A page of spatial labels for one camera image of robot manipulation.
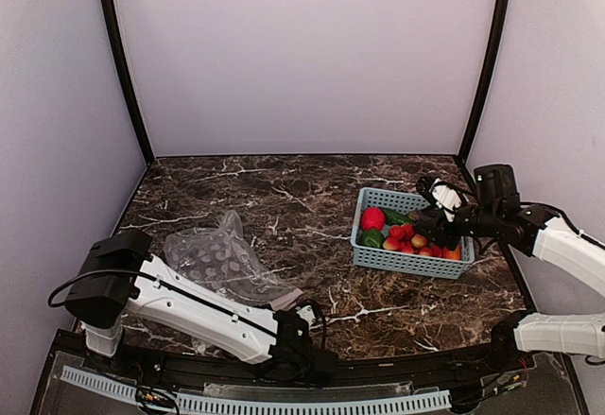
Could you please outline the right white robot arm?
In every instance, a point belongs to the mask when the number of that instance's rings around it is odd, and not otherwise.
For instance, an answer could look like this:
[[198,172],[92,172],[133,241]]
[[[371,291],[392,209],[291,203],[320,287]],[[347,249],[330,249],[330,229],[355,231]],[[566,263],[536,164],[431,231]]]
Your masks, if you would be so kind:
[[[559,268],[598,294],[604,292],[604,245],[576,227],[560,208],[523,202],[509,164],[488,164],[474,171],[475,191],[437,177],[422,176],[416,190],[428,203],[415,223],[436,245],[453,249],[462,238],[485,238]],[[515,311],[498,322],[482,362],[501,372],[522,353],[585,355],[604,362],[604,317],[546,315]]]

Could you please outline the black front rail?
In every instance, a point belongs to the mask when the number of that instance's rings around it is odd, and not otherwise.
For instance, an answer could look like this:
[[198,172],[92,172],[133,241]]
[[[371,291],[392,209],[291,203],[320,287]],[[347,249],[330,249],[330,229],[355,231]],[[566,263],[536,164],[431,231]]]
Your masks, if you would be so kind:
[[[479,344],[452,351],[395,356],[386,358],[340,360],[337,371],[323,385],[353,387],[371,384],[410,382],[415,389],[438,387],[470,393],[488,380],[501,374],[490,368],[483,358],[490,346]],[[58,330],[46,357],[38,390],[46,390],[59,378],[60,360],[66,358],[81,367],[86,361],[85,339],[82,334]],[[144,384],[168,388],[200,389],[204,384],[218,383],[260,387],[253,366],[228,356],[176,354],[155,349],[126,345],[118,354],[118,363],[102,359],[102,371],[120,373],[128,383],[139,372]],[[525,353],[508,363],[506,373],[521,372],[534,386],[568,390],[578,383],[571,360],[557,353]]]

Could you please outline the light blue plastic basket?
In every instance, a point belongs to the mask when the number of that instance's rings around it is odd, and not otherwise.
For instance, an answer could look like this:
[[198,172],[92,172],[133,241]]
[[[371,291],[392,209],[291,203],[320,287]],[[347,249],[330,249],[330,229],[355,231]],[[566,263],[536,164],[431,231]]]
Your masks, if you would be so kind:
[[354,264],[361,267],[397,271],[433,278],[451,280],[459,278],[475,262],[475,248],[470,237],[463,236],[459,242],[461,251],[460,260],[387,251],[361,245],[361,217],[367,208],[390,208],[402,214],[408,214],[428,205],[429,203],[419,195],[363,187],[357,198],[350,238],[354,250]]

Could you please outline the black frame post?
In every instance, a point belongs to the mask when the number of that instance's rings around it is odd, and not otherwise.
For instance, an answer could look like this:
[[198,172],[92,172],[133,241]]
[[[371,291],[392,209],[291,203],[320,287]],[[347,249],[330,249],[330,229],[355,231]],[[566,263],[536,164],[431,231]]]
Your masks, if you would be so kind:
[[120,26],[114,0],[100,0],[106,32],[112,51],[113,64],[118,77],[121,93],[127,107],[130,124],[146,166],[155,161],[147,130],[144,124],[141,109],[136,98],[134,85],[130,75],[129,63],[122,41]]
[[491,19],[488,41],[485,54],[478,77],[475,96],[463,133],[462,141],[458,149],[458,160],[462,165],[469,161],[473,145],[478,133],[478,128],[486,106],[488,93],[491,88],[493,73],[497,63],[498,53],[506,23],[509,0],[495,0],[493,16]]

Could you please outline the green toy avocado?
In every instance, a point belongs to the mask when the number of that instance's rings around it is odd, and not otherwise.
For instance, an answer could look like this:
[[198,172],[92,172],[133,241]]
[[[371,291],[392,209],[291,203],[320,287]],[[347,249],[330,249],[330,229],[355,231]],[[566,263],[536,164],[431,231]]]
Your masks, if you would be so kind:
[[361,247],[381,249],[384,241],[385,237],[383,236],[381,230],[368,229],[363,231],[358,237],[357,244]]

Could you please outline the orange red toy mango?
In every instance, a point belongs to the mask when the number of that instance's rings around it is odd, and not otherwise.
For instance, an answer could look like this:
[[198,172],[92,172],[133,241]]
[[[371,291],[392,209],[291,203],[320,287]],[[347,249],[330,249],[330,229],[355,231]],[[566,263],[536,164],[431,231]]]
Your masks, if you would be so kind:
[[448,260],[460,261],[461,260],[461,246],[457,244],[452,250],[444,247],[442,249],[442,256]]

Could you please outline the red toy fruit ball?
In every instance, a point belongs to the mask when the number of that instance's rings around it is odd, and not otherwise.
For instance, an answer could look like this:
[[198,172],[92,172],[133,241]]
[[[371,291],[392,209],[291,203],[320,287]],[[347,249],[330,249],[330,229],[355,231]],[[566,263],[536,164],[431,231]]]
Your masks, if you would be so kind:
[[384,212],[378,207],[369,207],[363,211],[360,219],[360,227],[363,231],[381,231],[386,224]]

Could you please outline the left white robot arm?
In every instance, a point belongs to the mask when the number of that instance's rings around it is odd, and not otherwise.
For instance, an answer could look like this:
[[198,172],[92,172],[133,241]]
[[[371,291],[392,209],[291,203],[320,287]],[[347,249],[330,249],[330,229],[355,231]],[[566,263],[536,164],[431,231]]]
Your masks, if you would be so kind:
[[121,318],[129,313],[217,346],[259,379],[319,386],[337,374],[337,354],[311,338],[312,322],[322,319],[311,302],[272,311],[231,301],[170,268],[150,252],[151,242],[129,232],[94,243],[78,275],[47,299],[84,323],[87,348],[111,372],[133,365],[121,343]]

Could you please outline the right black frame post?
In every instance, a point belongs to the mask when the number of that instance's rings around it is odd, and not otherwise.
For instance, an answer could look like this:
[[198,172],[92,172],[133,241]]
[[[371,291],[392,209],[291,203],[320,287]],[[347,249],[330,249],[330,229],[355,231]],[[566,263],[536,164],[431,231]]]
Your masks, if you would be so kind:
[[491,88],[493,73],[497,63],[498,53],[506,23],[509,0],[495,0],[493,16],[491,19],[488,41],[485,54],[478,77],[475,96],[463,133],[462,141],[458,149],[458,160],[462,165],[469,161],[473,145],[478,133],[478,128],[486,106],[488,93]]

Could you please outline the red lychee bunch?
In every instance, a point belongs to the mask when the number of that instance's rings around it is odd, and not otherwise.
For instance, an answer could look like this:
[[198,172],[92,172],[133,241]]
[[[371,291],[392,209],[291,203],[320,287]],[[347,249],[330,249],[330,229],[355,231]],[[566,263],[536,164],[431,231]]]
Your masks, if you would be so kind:
[[432,245],[426,237],[416,233],[410,223],[390,226],[382,248],[425,257],[442,258],[445,255],[445,248]]

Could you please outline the green toy cucumber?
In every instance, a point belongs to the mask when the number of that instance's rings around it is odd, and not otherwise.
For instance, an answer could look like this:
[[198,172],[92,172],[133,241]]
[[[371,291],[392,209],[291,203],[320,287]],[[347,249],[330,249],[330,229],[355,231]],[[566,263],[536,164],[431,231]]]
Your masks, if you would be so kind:
[[390,208],[381,208],[381,211],[385,217],[385,223],[388,226],[403,226],[406,224],[414,224],[413,219],[409,214],[405,214]]

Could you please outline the clear zip top bag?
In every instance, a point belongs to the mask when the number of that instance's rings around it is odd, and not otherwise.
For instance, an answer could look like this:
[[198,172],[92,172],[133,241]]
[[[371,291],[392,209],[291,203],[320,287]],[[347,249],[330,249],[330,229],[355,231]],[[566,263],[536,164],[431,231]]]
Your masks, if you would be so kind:
[[164,242],[164,260],[188,280],[248,306],[286,310],[303,295],[261,264],[234,210],[214,229],[194,227],[170,234]]

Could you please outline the left black frame post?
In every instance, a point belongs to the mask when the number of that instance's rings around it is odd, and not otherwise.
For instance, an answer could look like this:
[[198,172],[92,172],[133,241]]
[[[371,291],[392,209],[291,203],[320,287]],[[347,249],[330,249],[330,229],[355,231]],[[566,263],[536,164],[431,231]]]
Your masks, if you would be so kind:
[[106,32],[112,51],[113,64],[118,77],[121,93],[127,107],[130,124],[146,166],[155,161],[147,130],[144,124],[141,109],[136,98],[134,85],[130,75],[129,63],[122,41],[120,26],[114,0],[100,0]]

